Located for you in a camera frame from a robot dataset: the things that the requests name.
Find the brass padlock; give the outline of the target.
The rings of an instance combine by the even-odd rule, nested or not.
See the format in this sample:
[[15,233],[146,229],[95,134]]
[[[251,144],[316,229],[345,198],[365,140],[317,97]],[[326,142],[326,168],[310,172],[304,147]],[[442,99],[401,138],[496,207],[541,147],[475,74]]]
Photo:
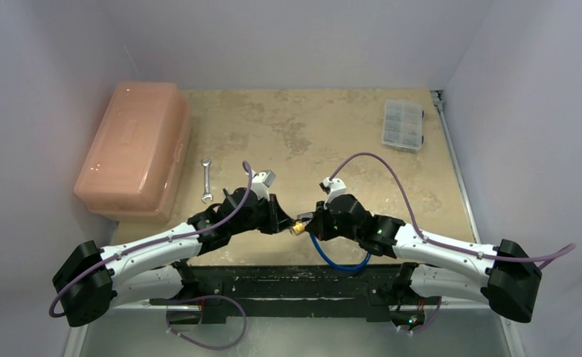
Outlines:
[[293,235],[298,236],[299,234],[302,234],[305,232],[305,228],[306,228],[307,223],[306,222],[296,222],[291,228],[290,228],[290,232]]

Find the blue cable lock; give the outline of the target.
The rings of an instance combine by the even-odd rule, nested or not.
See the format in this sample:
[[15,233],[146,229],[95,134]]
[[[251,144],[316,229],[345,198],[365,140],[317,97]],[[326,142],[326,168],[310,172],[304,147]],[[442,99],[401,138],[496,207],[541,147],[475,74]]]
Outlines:
[[[304,213],[295,222],[303,222]],[[290,255],[293,265],[327,265],[338,270],[356,273],[365,268],[371,255],[359,248],[355,242],[344,238],[322,241],[306,231],[298,236],[299,243]]]

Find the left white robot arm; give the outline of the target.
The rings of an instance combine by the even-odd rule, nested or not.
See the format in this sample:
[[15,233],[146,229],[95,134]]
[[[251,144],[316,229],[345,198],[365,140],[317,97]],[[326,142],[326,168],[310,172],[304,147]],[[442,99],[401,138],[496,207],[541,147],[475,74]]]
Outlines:
[[260,198],[240,187],[222,203],[160,234],[102,248],[92,240],[83,242],[52,278],[57,295],[48,313],[52,318],[65,318],[70,327],[81,327],[123,299],[129,293],[125,282],[136,276],[215,251],[235,235],[247,231],[278,234],[294,223],[275,194]]

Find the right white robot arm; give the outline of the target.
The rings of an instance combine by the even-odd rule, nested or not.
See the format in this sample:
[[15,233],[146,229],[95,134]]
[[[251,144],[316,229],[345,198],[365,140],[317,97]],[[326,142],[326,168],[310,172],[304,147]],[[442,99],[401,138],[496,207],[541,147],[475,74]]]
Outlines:
[[452,297],[486,303],[512,321],[532,320],[542,272],[516,242],[468,243],[428,231],[402,219],[372,214],[351,194],[318,202],[305,227],[323,240],[346,238],[369,254],[419,263],[393,283],[395,297],[410,303],[421,297]]

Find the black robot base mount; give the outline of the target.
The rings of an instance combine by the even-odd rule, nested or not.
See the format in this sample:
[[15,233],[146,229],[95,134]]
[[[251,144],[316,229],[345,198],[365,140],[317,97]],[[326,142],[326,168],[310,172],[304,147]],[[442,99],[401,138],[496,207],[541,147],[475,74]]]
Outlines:
[[410,288],[416,263],[366,266],[356,273],[330,266],[181,266],[180,303],[199,304],[205,324],[228,317],[363,318],[421,325],[439,298]]

